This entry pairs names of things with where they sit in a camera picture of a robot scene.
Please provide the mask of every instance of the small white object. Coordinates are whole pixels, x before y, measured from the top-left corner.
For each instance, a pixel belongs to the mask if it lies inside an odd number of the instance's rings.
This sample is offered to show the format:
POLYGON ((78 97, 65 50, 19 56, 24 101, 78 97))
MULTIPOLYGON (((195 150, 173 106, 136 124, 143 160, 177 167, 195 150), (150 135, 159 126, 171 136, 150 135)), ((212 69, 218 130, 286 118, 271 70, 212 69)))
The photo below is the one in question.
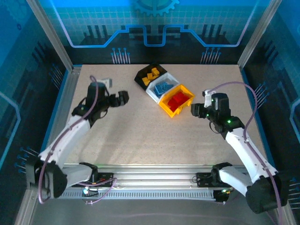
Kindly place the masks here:
POLYGON ((97 79, 97 82, 101 82, 105 84, 106 88, 109 90, 113 86, 113 80, 111 78, 105 78, 105 79, 97 79))
POLYGON ((87 194, 89 193, 89 187, 85 187, 85 189, 83 190, 83 193, 84 193, 85 195, 87 195, 87 194))
POLYGON ((208 93, 209 91, 210 91, 210 89, 207 89, 204 91, 204 93, 205 93, 204 108, 211 106, 211 96, 216 93, 215 90, 212 91, 211 93, 208 93))

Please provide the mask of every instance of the blue glass wall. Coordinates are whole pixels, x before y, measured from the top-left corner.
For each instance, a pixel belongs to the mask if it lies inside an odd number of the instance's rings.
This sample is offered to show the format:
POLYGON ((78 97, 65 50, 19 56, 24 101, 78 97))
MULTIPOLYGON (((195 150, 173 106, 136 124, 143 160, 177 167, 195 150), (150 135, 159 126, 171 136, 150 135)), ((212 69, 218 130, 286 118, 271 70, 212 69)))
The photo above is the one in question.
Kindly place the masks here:
POLYGON ((65 68, 26 1, 0 0, 0 21, 0 221, 11 225, 26 159, 40 151, 65 68))
MULTIPOLYGON (((244 71, 252 87, 263 84, 258 110, 275 165, 300 168, 300 2, 282 1, 244 71)), ((292 209, 300 213, 300 193, 290 193, 292 209)))
POLYGON ((236 64, 269 0, 41 0, 74 64, 236 64))

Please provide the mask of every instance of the metal frame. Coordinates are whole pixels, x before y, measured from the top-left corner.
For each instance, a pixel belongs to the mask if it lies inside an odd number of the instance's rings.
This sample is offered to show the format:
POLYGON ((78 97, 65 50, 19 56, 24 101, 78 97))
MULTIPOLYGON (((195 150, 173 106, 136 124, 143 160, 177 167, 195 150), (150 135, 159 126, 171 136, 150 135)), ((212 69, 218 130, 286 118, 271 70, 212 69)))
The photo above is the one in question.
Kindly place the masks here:
MULTIPOLYGON (((238 65, 243 68, 256 47, 258 41, 263 35, 265 29, 269 25, 272 17, 274 16, 278 6, 282 0, 272 0, 261 17, 250 41, 248 42, 244 52, 242 53, 238 65)), ((64 49, 55 29, 53 28, 50 20, 48 19, 44 9, 37 0, 27 0, 34 15, 41 24, 43 30, 52 43, 55 51, 62 60, 64 66, 72 75, 68 77, 67 84, 64 88, 63 95, 59 104, 57 114, 54 119, 54 126, 51 130, 48 143, 51 142, 55 136, 63 129, 67 122, 68 112, 75 91, 78 71, 73 71, 73 64, 64 49)), ((236 167, 240 172, 246 173, 243 166, 236 167)), ((166 190, 166 191, 204 191, 199 189, 191 181, 191 178, 196 172, 210 172, 211 166, 201 165, 100 165, 99 170, 102 172, 113 172, 115 177, 119 179, 116 184, 115 192, 120 190, 134 191, 134 190, 166 190)), ((70 188, 66 191, 78 192, 76 188, 70 188)), ((26 190, 22 200, 22 204, 17 215, 15 225, 29 225, 34 208, 37 204, 36 190, 26 190)), ((283 208, 284 224, 295 225, 296 221, 289 204, 283 208)))
POLYGON ((64 66, 69 72, 72 72, 73 63, 69 58, 68 53, 66 52, 64 46, 62 45, 60 38, 58 37, 49 18, 47 17, 43 7, 41 6, 38 0, 26 0, 26 1, 30 6, 31 10, 33 11, 34 15, 36 16, 38 22, 42 26, 47 37, 49 38, 51 44, 53 45, 56 53, 60 57, 62 63, 64 64, 64 66))
POLYGON ((244 66, 246 65, 248 59, 250 58, 252 52, 254 51, 255 47, 257 46, 262 35, 266 31, 271 19, 273 18, 274 14, 276 13, 281 2, 282 2, 282 0, 271 0, 268 7, 264 11, 249 42, 247 43, 242 55, 240 56, 240 59, 238 61, 238 66, 240 67, 240 69, 243 69, 244 66))

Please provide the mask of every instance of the blue block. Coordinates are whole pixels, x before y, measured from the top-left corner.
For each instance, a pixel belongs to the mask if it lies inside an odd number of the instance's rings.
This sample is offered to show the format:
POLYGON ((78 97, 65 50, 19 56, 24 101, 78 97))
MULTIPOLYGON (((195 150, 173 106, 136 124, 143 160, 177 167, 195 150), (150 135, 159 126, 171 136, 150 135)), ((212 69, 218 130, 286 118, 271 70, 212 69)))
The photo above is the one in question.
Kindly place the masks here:
POLYGON ((157 92, 159 95, 162 95, 162 94, 164 93, 163 88, 162 88, 159 84, 155 85, 155 89, 154 89, 154 90, 156 90, 156 92, 157 92))
POLYGON ((171 89, 172 87, 174 87, 174 85, 173 84, 164 84, 164 90, 165 91, 168 91, 169 89, 171 89))
POLYGON ((154 89, 154 93, 155 93, 155 95, 158 97, 158 98, 160 98, 162 95, 160 95, 155 89, 154 89))
POLYGON ((166 81, 163 81, 161 83, 159 83, 159 85, 161 86, 161 88, 163 89, 165 85, 167 85, 168 83, 166 81))

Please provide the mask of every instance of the yellow bin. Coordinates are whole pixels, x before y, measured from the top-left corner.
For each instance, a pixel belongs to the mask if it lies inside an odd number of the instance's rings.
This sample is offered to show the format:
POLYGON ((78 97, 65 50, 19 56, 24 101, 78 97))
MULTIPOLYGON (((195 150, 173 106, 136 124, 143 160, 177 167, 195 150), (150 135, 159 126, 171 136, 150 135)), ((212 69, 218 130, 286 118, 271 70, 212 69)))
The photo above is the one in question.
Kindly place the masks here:
POLYGON ((159 105, 162 107, 166 113, 173 118, 176 114, 179 114, 181 110, 186 107, 190 106, 192 104, 192 101, 194 99, 195 95, 190 92, 185 86, 182 84, 178 85, 177 87, 171 89, 169 92, 165 93, 163 98, 160 100, 159 105), (185 95, 189 96, 189 100, 183 103, 181 106, 179 106, 174 112, 170 109, 168 102, 169 100, 176 95, 178 92, 182 91, 185 95))

